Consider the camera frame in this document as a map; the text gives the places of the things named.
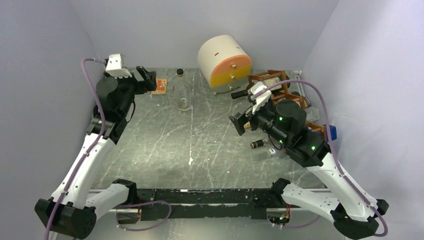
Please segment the clear glass bottle black cap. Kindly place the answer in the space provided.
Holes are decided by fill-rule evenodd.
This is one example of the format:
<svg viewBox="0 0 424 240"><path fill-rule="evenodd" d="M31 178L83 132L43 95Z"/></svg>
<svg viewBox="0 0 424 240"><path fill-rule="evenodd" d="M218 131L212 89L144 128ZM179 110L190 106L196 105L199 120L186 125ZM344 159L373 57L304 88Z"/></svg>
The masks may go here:
<svg viewBox="0 0 424 240"><path fill-rule="evenodd" d="M180 111L188 111L192 108L192 84L182 68L176 70L174 83L175 102Z"/></svg>

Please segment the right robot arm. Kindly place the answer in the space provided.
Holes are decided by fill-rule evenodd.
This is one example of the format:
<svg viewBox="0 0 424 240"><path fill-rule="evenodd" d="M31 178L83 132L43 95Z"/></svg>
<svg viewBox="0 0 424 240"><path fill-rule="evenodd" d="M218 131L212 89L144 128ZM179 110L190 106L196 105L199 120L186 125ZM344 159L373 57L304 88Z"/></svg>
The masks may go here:
<svg viewBox="0 0 424 240"><path fill-rule="evenodd" d="M239 135L245 125L260 129L276 140L297 164L313 173L332 192L332 197L303 189L280 179L273 184L270 202L275 207L285 203L308 210L328 220L345 237L360 240L378 236L385 223L382 216L388 210L384 199L367 194L348 172L336 163L330 145L320 135L306 127L306 112L292 100L270 102L257 109L249 107L243 113L229 117Z"/></svg>

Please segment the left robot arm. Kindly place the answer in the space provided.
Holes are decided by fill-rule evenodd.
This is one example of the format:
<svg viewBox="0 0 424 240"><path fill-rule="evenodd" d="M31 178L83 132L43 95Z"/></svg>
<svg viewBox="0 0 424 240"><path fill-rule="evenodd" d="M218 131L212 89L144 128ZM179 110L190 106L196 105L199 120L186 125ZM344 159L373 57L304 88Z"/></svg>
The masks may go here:
<svg viewBox="0 0 424 240"><path fill-rule="evenodd" d="M134 207L139 200L136 183L117 179L93 197L89 191L104 158L124 132L136 95L157 88L157 73L142 66L107 70L96 84L88 81L96 105L84 142L69 172L48 199L39 199L34 210L45 227L44 239L55 234L87 238L96 222L116 206Z"/></svg>

